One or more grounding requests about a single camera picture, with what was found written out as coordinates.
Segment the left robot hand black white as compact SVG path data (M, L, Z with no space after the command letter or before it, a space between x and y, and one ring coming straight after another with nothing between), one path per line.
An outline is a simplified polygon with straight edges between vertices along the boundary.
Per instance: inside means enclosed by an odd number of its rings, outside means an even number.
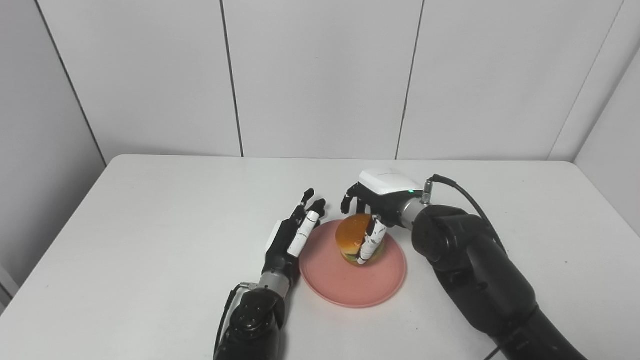
M326 215L324 198L308 204L314 195L312 187L307 189L290 217L276 224L266 250L260 288L286 297L300 277L300 255L311 233Z

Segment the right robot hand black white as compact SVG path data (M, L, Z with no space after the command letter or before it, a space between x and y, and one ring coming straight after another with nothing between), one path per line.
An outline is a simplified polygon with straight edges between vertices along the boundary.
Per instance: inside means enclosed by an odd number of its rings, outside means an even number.
M392 168L363 170L358 182L343 196L342 214L349 214L356 201L357 215L365 215L365 228L356 233L355 249L343 257L354 265L372 262L382 251L387 231L393 227L413 230L418 214L428 206L422 186Z

